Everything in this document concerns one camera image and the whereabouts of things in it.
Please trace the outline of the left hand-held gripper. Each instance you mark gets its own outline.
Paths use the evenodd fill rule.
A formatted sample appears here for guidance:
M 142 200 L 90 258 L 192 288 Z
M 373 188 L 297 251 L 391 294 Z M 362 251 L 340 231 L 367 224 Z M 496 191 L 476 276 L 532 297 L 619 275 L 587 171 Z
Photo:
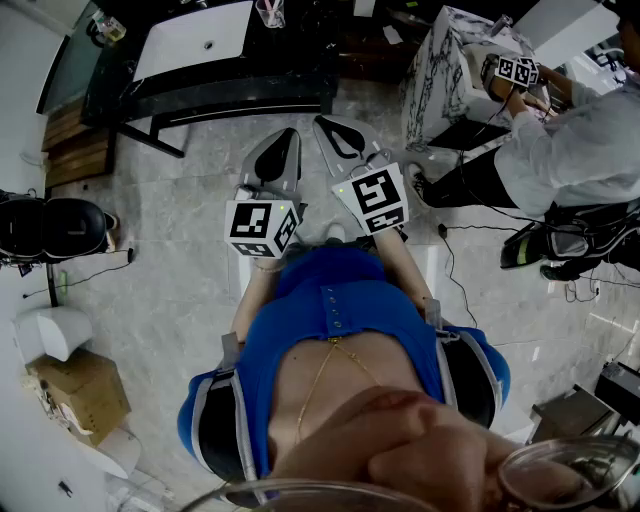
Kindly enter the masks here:
M 267 136 L 246 156 L 226 203 L 224 241 L 239 255 L 280 259 L 300 227 L 306 204 L 297 190 L 301 138 L 294 128 Z

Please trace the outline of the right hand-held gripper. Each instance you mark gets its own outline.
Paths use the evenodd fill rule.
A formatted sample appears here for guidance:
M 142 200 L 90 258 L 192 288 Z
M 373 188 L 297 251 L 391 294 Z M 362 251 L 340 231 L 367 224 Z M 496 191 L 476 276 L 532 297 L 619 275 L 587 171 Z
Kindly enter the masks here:
M 366 235 L 409 221 L 400 166 L 389 149 L 380 150 L 370 125 L 346 116 L 319 115 L 313 130 L 333 178 L 333 194 Z

